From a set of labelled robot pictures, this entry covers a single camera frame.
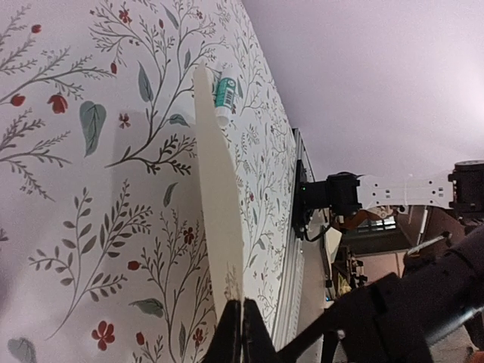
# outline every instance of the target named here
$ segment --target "black cable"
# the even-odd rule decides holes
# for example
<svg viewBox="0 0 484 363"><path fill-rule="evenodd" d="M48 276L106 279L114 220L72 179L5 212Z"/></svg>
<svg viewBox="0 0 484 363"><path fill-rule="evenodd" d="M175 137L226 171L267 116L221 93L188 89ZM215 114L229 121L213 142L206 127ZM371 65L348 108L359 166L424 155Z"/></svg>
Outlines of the black cable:
<svg viewBox="0 0 484 363"><path fill-rule="evenodd" d="M336 221L336 216L334 216L332 218L332 220L330 221L330 223L324 227L323 231L318 234L316 237L313 237L313 238L309 238L308 236L308 229L306 227L304 227L304 238L308 241L308 242L316 242L318 239L320 239L321 237L323 237L326 232L328 232L330 230L330 228L333 226L333 223Z"/></svg>

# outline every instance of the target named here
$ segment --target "green leaf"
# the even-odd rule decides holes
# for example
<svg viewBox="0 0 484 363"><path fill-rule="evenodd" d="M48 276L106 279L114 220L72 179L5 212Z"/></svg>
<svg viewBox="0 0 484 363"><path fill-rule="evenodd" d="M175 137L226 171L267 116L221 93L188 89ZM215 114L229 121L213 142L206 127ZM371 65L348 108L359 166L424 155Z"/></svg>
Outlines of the green leaf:
<svg viewBox="0 0 484 363"><path fill-rule="evenodd" d="M259 246L261 250L265 250L265 244L264 242L262 242L261 239L259 239L257 242L256 242L256 246Z"/></svg>
<svg viewBox="0 0 484 363"><path fill-rule="evenodd" d="M70 221L65 221L65 222L63 223L63 225L64 225L64 227L69 228L69 229L72 229L72 228L75 228L75 227L76 227L76 226L75 226L75 225L74 225L72 222L70 222Z"/></svg>
<svg viewBox="0 0 484 363"><path fill-rule="evenodd" d="M95 303L97 303L99 301L99 296L96 295L96 293L94 291L89 291L89 294L91 295L92 301L94 301Z"/></svg>
<svg viewBox="0 0 484 363"><path fill-rule="evenodd" d="M253 265L253 264L254 264L254 262L256 261L256 257L257 257L257 255L254 255L254 256L252 257L252 259L250 259L250 262L249 262L249 267L252 267L252 265Z"/></svg>
<svg viewBox="0 0 484 363"><path fill-rule="evenodd" d="M169 185L168 188L166 189L165 197L163 198L163 205L165 207L167 207L169 205L169 202L172 201L172 193L173 193L173 190L175 189L177 184L178 183L173 183L173 184Z"/></svg>
<svg viewBox="0 0 484 363"><path fill-rule="evenodd" d="M144 314L155 315L158 318L163 317L163 304L154 298L134 301L129 306L137 306Z"/></svg>
<svg viewBox="0 0 484 363"><path fill-rule="evenodd" d="M72 284L72 282L73 282L72 278L63 278L62 280L60 280L60 283L63 284L64 286L69 286Z"/></svg>
<svg viewBox="0 0 484 363"><path fill-rule="evenodd" d="M113 228L114 232L118 232L123 227L123 222L120 222Z"/></svg>
<svg viewBox="0 0 484 363"><path fill-rule="evenodd" d="M98 148L99 137L106 120L106 109L101 104L86 101L79 108L79 118L85 139L84 157L88 157Z"/></svg>
<svg viewBox="0 0 484 363"><path fill-rule="evenodd" d="M66 238L62 239L62 243L64 244L65 247L70 248L71 250L76 248L76 244L71 240L67 240Z"/></svg>
<svg viewBox="0 0 484 363"><path fill-rule="evenodd" d="M244 98L244 93L242 92L242 85L240 84L240 80L237 78L237 92L240 98Z"/></svg>
<svg viewBox="0 0 484 363"><path fill-rule="evenodd" d="M84 209L84 212L81 213L81 217L86 217L91 214L91 208Z"/></svg>
<svg viewBox="0 0 484 363"><path fill-rule="evenodd" d="M168 10L165 5L163 7L165 8L166 16L168 17L169 21L171 21L175 29L178 30L180 25L178 24L178 21L176 20L175 15L173 15L173 13L170 10Z"/></svg>
<svg viewBox="0 0 484 363"><path fill-rule="evenodd" d="M139 94L144 102L153 100L153 90L151 89L150 80L148 79L148 76L141 63L139 63L138 87Z"/></svg>
<svg viewBox="0 0 484 363"><path fill-rule="evenodd" d="M191 60L191 53L190 53L190 49L188 49L187 52L185 53L185 64L184 64L185 69L187 69L188 66L190 65L190 60Z"/></svg>
<svg viewBox="0 0 484 363"><path fill-rule="evenodd" d="M104 227L106 228L106 231L109 231L109 217L107 216L107 213L104 214Z"/></svg>
<svg viewBox="0 0 484 363"><path fill-rule="evenodd" d="M92 224L91 223L89 223L88 225L86 225L82 229L81 233L79 234L79 238L86 236L87 233L89 233L89 231L91 230L91 227L92 227Z"/></svg>
<svg viewBox="0 0 484 363"><path fill-rule="evenodd" d="M185 121L185 118L179 113L174 113L173 115L171 115L168 121L170 125L178 124L178 125L190 127L190 125L188 125L188 123Z"/></svg>
<svg viewBox="0 0 484 363"><path fill-rule="evenodd" d="M92 284L91 286L94 286L96 285L102 278L103 278L104 274L101 272L99 273L95 278L94 280L92 281Z"/></svg>
<svg viewBox="0 0 484 363"><path fill-rule="evenodd" d="M185 326L183 325L183 322L182 322L180 327L180 334L178 335L178 343L180 344L180 357L183 356L183 352L185 351L186 339L187 339L187 330L185 329Z"/></svg>
<svg viewBox="0 0 484 363"><path fill-rule="evenodd" d="M104 226L101 225L101 230L99 231L99 243L101 244L101 248L104 249L104 242L105 242L106 234L104 233Z"/></svg>
<svg viewBox="0 0 484 363"><path fill-rule="evenodd" d="M37 363L36 348L28 339L10 339L7 347L10 354L20 363Z"/></svg>
<svg viewBox="0 0 484 363"><path fill-rule="evenodd" d="M97 238L98 238L98 236L96 236L96 235L94 235L94 236L91 237L91 239L88 241L88 243L86 243L84 245L84 248L82 248L82 252L81 252L82 255L84 253L87 253L90 250L92 250L92 247L94 247Z"/></svg>

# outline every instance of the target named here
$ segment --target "black bracket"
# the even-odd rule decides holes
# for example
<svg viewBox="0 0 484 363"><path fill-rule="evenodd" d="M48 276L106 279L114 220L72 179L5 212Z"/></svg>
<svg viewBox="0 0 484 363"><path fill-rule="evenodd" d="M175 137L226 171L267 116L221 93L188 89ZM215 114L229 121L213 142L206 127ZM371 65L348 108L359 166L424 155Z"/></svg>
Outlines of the black bracket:
<svg viewBox="0 0 484 363"><path fill-rule="evenodd" d="M449 206L465 219L484 217L484 161L456 163L448 180L455 193Z"/></svg>
<svg viewBox="0 0 484 363"><path fill-rule="evenodd" d="M330 208L337 216L352 216L361 209L358 202L358 176L350 172L330 175L325 181L308 182L303 161L296 164L292 226L303 239L306 226L317 209Z"/></svg>

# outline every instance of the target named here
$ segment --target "barcode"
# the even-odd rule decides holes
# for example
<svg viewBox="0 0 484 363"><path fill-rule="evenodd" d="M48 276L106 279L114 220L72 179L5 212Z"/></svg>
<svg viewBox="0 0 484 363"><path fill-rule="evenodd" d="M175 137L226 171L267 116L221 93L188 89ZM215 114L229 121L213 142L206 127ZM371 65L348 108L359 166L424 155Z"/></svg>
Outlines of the barcode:
<svg viewBox="0 0 484 363"><path fill-rule="evenodd" d="M232 103L234 102L234 91L231 89L226 89L225 90L225 100L224 104L227 104L228 106L231 106Z"/></svg>

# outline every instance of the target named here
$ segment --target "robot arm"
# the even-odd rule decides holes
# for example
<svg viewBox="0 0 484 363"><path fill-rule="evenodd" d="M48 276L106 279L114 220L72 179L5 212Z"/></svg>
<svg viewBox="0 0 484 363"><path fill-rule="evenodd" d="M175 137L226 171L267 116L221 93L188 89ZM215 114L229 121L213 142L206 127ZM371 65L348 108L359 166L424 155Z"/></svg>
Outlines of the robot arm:
<svg viewBox="0 0 484 363"><path fill-rule="evenodd" d="M341 172L325 181L307 182L302 163L296 167L292 224L303 238L317 209L338 216L379 206L437 206L462 218L484 217L484 161L456 163L452 171L427 178L381 178Z"/></svg>

